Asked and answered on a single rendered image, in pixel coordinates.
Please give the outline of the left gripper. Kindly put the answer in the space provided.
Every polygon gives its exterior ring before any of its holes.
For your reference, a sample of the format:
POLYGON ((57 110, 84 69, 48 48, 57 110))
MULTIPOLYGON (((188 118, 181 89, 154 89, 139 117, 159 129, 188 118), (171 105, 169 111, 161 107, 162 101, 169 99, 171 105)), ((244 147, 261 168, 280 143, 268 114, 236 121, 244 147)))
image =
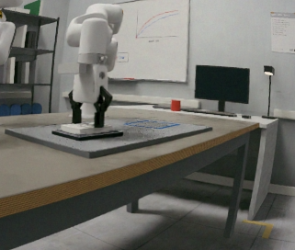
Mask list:
POLYGON ((68 96, 73 110, 73 124, 82 122, 82 110, 80 108, 83 103, 90 103, 94 104, 96 109, 94 127, 103 128, 104 115, 113 98, 108 92, 107 67, 104 64, 88 64, 86 74, 75 75, 74 89, 68 96), (103 100, 104 98, 105 100, 103 100))

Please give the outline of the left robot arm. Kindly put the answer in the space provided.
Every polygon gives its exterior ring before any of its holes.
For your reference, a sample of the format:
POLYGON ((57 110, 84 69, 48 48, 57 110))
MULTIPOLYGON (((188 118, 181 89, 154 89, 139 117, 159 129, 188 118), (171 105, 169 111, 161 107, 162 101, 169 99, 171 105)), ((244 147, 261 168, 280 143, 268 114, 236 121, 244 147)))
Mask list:
MULTIPOLYGON (((85 15, 71 21, 66 34, 67 44, 79 47, 78 62, 59 64, 58 74, 86 74, 88 64, 104 64, 108 72, 115 67, 118 43, 113 35, 119 32, 123 10, 111 4, 94 4, 87 9, 85 15)), ((96 112, 94 104, 84 103, 80 109, 87 118, 96 112)))

